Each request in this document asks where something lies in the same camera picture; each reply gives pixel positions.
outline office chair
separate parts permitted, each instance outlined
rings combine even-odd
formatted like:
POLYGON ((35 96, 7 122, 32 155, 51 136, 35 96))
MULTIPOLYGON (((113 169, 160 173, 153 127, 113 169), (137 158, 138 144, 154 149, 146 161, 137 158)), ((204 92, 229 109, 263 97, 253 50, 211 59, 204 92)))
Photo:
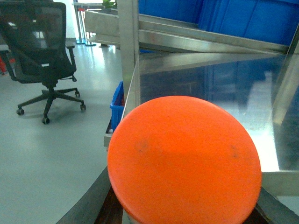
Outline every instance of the office chair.
POLYGON ((16 61, 13 70, 7 57, 8 50, 0 51, 11 79, 22 84, 42 83, 48 89, 42 90, 42 95, 19 104, 17 114, 24 114, 23 106, 47 99, 42 122, 48 124, 48 112, 56 98, 80 102, 81 110, 86 110, 83 100, 65 94, 75 91, 76 97, 80 97, 77 88, 54 90, 59 79, 76 82, 74 45, 65 43, 65 4, 31 0, 1 1, 0 33, 16 61), (65 47, 70 52, 71 62, 65 47))

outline blue storage bin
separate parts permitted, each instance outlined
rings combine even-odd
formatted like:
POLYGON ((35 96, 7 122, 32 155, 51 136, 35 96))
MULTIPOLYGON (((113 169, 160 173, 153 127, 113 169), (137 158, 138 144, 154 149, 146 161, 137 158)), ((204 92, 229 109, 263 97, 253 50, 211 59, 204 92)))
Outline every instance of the blue storage bin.
POLYGON ((113 94, 113 99, 110 104, 110 108, 112 110, 111 128, 113 129, 113 131, 121 121, 121 116, 124 109, 124 106, 121 105, 123 96, 123 82, 121 81, 113 94))
POLYGON ((199 28, 290 45, 299 23, 299 0, 205 0, 199 28))
POLYGON ((198 23, 203 0, 139 0, 139 13, 198 23))

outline orange disc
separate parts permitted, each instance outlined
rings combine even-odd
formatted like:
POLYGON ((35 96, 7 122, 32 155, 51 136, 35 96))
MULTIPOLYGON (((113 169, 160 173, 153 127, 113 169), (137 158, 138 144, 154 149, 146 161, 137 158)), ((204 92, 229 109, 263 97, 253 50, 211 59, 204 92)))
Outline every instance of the orange disc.
POLYGON ((244 127, 218 106, 184 96, 130 112, 113 133, 108 172, 123 208, 141 224, 241 224, 262 179, 244 127))

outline chair caster wheel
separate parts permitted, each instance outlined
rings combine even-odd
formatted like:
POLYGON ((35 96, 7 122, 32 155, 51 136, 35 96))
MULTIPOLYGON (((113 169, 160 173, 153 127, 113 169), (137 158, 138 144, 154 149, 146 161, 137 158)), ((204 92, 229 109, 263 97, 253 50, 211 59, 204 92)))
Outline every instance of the chair caster wheel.
POLYGON ((85 104, 81 104, 81 105, 80 105, 80 109, 86 111, 86 105, 85 105, 85 104))
POLYGON ((43 118, 42 122, 46 125, 46 124, 50 123, 50 119, 49 118, 43 118))
POLYGON ((17 114, 18 115, 23 115, 24 114, 24 110, 23 109, 18 109, 17 110, 17 114))

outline chair backrest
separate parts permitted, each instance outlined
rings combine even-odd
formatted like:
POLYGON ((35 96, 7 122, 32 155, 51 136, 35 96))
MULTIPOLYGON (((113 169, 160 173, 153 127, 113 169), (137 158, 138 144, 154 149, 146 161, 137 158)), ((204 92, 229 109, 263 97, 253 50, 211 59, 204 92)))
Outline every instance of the chair backrest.
POLYGON ((65 4, 2 1, 0 33, 16 59, 18 81, 55 85, 75 72, 65 51, 65 4))

